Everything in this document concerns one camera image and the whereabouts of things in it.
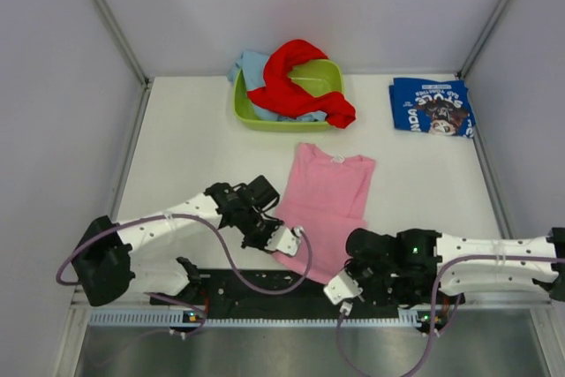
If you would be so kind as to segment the pink t shirt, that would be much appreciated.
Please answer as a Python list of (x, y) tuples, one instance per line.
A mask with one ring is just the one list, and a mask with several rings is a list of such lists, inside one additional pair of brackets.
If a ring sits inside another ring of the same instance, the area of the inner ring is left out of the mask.
[(356, 155), (332, 162), (316, 145), (300, 143), (275, 217), (301, 226), (313, 250), (307, 278), (326, 284), (349, 258), (345, 244), (352, 231), (366, 226), (365, 207), (376, 161)]

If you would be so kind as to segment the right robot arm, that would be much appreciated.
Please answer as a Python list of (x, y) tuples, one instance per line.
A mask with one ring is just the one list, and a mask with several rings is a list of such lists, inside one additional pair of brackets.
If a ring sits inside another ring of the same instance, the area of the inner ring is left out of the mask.
[(472, 292), (528, 291), (564, 299), (564, 230), (526, 239), (473, 239), (410, 229), (354, 230), (344, 264), (355, 295), (414, 306)]

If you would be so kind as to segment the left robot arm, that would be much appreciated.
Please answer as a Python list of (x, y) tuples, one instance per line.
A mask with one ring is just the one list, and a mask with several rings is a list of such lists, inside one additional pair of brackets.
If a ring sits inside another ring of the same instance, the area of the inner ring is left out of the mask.
[(189, 253), (203, 230), (235, 228), (242, 246), (271, 253), (284, 227), (267, 215), (280, 199), (264, 176), (251, 183), (215, 183), (204, 192), (129, 226), (101, 216), (79, 241), (72, 267), (89, 305), (110, 304), (125, 293), (156, 292), (191, 303), (200, 293)]

